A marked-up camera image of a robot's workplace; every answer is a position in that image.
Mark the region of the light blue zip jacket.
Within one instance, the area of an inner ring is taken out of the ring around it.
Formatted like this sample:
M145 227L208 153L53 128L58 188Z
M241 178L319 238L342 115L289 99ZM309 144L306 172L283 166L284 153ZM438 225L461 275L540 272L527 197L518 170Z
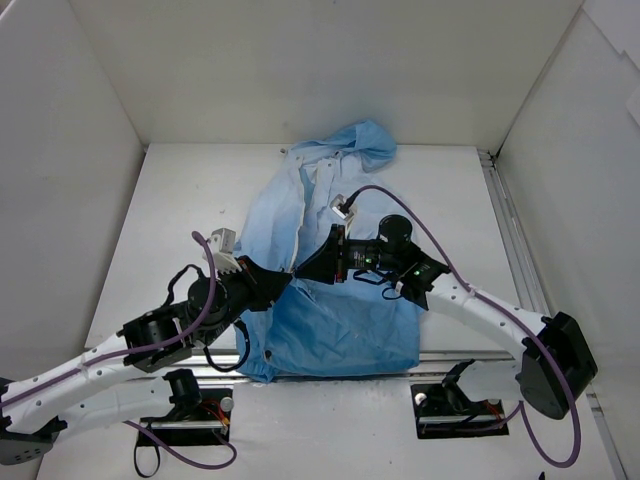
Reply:
M281 166L249 207L235 253L258 266L293 274L275 305L247 312L248 333L237 347L247 354L240 372L269 383L279 374L349 377L396 373L419 363L421 309L380 284L381 268L356 280L323 268L320 280L302 277L302 265L341 218L331 203L365 187L348 226L353 240L373 240L379 222L400 207L383 192L376 171L394 160L397 145L372 120L324 139L291 146Z

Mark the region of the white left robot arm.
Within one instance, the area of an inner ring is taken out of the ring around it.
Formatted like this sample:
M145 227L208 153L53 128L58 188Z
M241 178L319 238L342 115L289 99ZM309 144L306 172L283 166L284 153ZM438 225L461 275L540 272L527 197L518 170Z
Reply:
M235 270L216 279L200 274L186 300L167 300L75 359L28 380L2 381L2 464L32 461L57 441L115 423L191 418L202 394L179 362L231 326L245 331L241 315L271 308L291 280L240 257Z

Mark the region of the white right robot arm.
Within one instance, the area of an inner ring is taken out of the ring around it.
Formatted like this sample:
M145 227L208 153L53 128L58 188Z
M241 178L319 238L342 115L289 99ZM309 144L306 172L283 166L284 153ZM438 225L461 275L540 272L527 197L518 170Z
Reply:
M411 240L411 222L384 217L372 240L350 239L342 225L295 270L296 277L332 285L374 273L400 297L425 311L444 315L489 338L510 360L465 360L442 382L445 405L464 412L490 399L523 401L540 414L563 419L597 374L578 322L522 309L457 279L453 270L429 257Z

